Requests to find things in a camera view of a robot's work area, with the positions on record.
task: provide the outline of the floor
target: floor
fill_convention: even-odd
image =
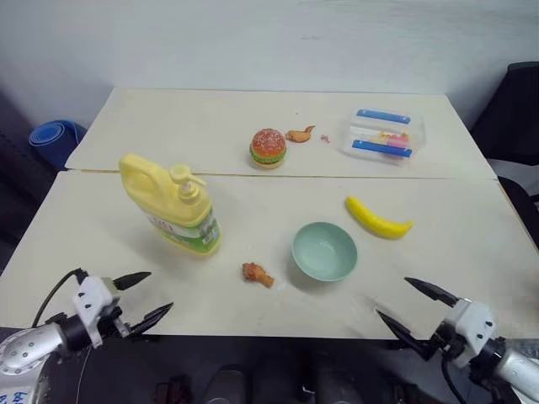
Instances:
[[[12,329],[0,329],[5,338]],[[191,383],[194,402],[198,402],[213,375],[227,364],[253,369],[267,358],[284,361],[290,368],[302,355],[325,352],[354,378],[364,402],[391,403],[387,388],[389,374],[437,400],[458,404],[440,372],[440,358],[425,363],[408,349],[394,349],[392,343],[368,343],[357,340],[309,338],[240,337],[150,337],[136,341],[110,339],[91,351],[80,384],[78,403],[103,404],[151,402],[155,387],[173,376],[186,375]],[[87,351],[63,364],[50,361],[52,402],[76,402],[77,386]],[[451,370],[459,391],[468,402],[490,402],[490,395],[472,385],[465,371]]]

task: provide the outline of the blue yoga mat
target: blue yoga mat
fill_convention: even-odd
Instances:
[[[81,142],[86,130],[70,120],[53,120],[38,126],[29,136],[30,145],[58,170],[66,169],[66,161]]]

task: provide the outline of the small food crumb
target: small food crumb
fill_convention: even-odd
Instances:
[[[250,280],[251,282],[259,282],[268,289],[271,288],[275,282],[275,279],[266,274],[264,268],[256,263],[245,263],[243,265],[243,276],[246,280]]]

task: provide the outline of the hamburger toy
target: hamburger toy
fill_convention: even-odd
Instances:
[[[285,137],[275,129],[262,129],[254,135],[249,147],[253,161],[263,168],[281,165],[286,155]]]

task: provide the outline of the white wall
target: white wall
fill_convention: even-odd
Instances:
[[[0,92],[89,124],[111,86],[446,93],[539,59],[537,0],[0,0]]]

